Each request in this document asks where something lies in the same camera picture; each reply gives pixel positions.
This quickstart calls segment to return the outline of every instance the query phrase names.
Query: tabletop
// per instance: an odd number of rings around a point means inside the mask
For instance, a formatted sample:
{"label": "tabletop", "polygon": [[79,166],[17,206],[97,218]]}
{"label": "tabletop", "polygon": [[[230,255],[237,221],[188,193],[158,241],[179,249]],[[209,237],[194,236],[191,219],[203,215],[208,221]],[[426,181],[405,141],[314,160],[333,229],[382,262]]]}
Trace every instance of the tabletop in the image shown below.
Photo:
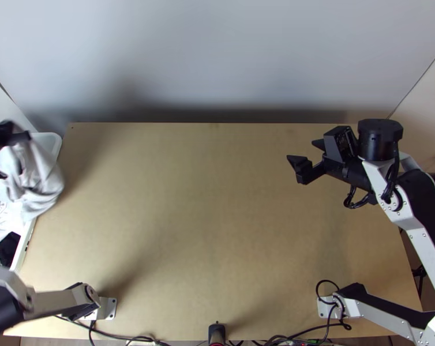
{"label": "tabletop", "polygon": [[[314,290],[322,279],[420,309],[381,208],[345,208],[349,186],[329,176],[296,182],[286,154],[320,160],[310,142],[333,127],[72,123],[58,159],[65,191],[39,217],[20,276],[37,291],[88,283],[118,299],[99,329],[163,340],[205,340],[215,321],[231,340],[325,324]],[[330,337],[390,334],[350,323]],[[53,317],[7,334],[87,337]]]}

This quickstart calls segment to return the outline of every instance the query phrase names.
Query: white cloth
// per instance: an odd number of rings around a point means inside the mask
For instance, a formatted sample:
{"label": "white cloth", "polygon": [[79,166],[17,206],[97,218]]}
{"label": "white cloth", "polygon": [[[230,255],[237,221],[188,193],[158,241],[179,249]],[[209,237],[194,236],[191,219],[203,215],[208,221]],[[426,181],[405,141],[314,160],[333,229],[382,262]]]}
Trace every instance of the white cloth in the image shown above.
{"label": "white cloth", "polygon": [[63,177],[55,159],[35,141],[0,150],[0,202],[20,202],[22,219],[32,220],[50,209],[63,190]]}

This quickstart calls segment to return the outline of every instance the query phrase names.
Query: power cord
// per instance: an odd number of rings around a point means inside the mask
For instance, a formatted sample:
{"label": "power cord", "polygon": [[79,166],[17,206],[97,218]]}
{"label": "power cord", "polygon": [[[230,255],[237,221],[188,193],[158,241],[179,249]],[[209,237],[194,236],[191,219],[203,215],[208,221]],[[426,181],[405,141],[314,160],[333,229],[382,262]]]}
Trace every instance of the power cord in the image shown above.
{"label": "power cord", "polygon": [[94,328],[96,321],[91,321],[89,326],[86,326],[86,325],[82,324],[81,322],[74,322],[74,321],[71,321],[71,320],[64,318],[64,317],[60,317],[60,316],[54,316],[54,317],[61,319],[63,321],[66,321],[66,322],[70,322],[74,325],[77,325],[81,328],[88,330],[88,338],[89,338],[89,343],[91,344],[91,346],[95,346],[94,341],[92,339],[92,335],[91,335],[92,333],[96,333],[96,334],[108,337],[110,339],[127,341],[126,345],[129,345],[133,341],[141,341],[141,342],[145,342],[145,343],[155,343],[155,344],[160,345],[160,346],[171,346],[170,344],[167,344],[164,341],[160,341],[160,340],[148,337],[148,336],[139,335],[139,336],[134,336],[134,337],[128,337],[128,336],[106,333],[106,332],[103,332],[102,330],[98,330],[98,329]]}
{"label": "power cord", "polygon": [[[339,286],[337,284],[335,284],[333,281],[331,280],[320,280],[316,287],[315,287],[315,292],[317,295],[317,299],[327,305],[331,305],[331,309],[328,313],[328,318],[327,318],[327,324],[326,325],[320,325],[320,326],[316,326],[316,327],[312,327],[306,330],[303,330],[299,333],[290,335],[290,336],[285,336],[285,335],[274,335],[272,336],[268,341],[266,341],[266,343],[262,346],[276,346],[280,343],[286,342],[286,341],[299,341],[301,343],[304,343],[306,345],[321,345],[322,343],[324,343],[327,339],[328,339],[328,333],[329,333],[329,328],[330,327],[336,327],[336,326],[341,326],[343,327],[345,330],[351,330],[352,326],[345,323],[344,322],[344,310],[345,310],[345,306],[343,304],[343,302],[339,299],[338,296],[335,296],[337,298],[337,301],[339,302],[339,304],[337,302],[327,302],[326,300],[322,299],[320,294],[318,293],[318,289],[320,288],[320,286],[324,283],[330,283],[332,285],[334,285],[336,287],[336,290],[339,290]],[[331,315],[333,314],[333,311],[335,308],[340,308],[341,309],[341,318],[339,319],[339,323],[331,323]],[[313,330],[317,330],[317,329],[323,329],[326,328],[325,331],[325,336],[323,337],[323,339],[321,339],[319,342],[315,342],[315,343],[311,343],[310,341],[305,341],[305,340],[299,340],[296,339],[297,337],[312,332]],[[253,344],[255,344],[256,346],[260,346],[259,343],[255,342],[254,340]]]}

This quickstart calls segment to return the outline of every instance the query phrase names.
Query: white wall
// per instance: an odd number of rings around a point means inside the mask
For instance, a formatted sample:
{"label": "white wall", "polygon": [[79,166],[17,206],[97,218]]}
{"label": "white wall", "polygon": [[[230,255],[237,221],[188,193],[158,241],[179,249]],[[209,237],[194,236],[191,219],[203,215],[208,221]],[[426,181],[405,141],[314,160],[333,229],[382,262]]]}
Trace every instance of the white wall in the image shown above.
{"label": "white wall", "polygon": [[435,172],[435,61],[392,119],[404,128],[400,150],[413,156],[424,170]]}
{"label": "white wall", "polygon": [[35,127],[25,117],[24,113],[0,88],[0,122],[4,120],[11,120],[24,130],[36,132]]}
{"label": "white wall", "polygon": [[151,103],[388,114],[434,57],[435,0],[0,1],[1,83],[59,131]]}

